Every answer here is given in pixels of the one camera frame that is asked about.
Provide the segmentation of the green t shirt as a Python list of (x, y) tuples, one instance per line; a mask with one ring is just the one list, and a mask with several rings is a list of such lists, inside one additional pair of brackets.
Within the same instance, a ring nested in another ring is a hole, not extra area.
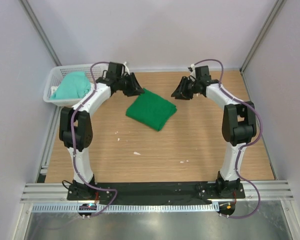
[(144, 93), (127, 108), (125, 115), (159, 132), (177, 112), (177, 107), (158, 94), (143, 88)]

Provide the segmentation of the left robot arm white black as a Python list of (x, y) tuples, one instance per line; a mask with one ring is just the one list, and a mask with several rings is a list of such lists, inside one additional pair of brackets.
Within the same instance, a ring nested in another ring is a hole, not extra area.
[(89, 146), (93, 140), (91, 118), (97, 109), (117, 91), (127, 97), (139, 96), (144, 90), (126, 63), (108, 62), (107, 69), (95, 77), (93, 68), (90, 91), (72, 107), (63, 107), (60, 112), (59, 139), (67, 148), (74, 170), (73, 180), (67, 187), (67, 199), (92, 200), (100, 189), (96, 186), (91, 169)]

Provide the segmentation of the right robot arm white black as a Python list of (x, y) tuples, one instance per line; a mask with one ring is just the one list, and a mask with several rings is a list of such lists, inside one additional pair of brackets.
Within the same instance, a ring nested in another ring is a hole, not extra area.
[(213, 190), (219, 198), (231, 198), (240, 189), (240, 170), (247, 145), (257, 134), (255, 108), (251, 101), (242, 101), (212, 79), (209, 67), (192, 65), (189, 76), (183, 76), (171, 97), (191, 100), (195, 94), (214, 101), (223, 109), (221, 133), (226, 141), (223, 165)]

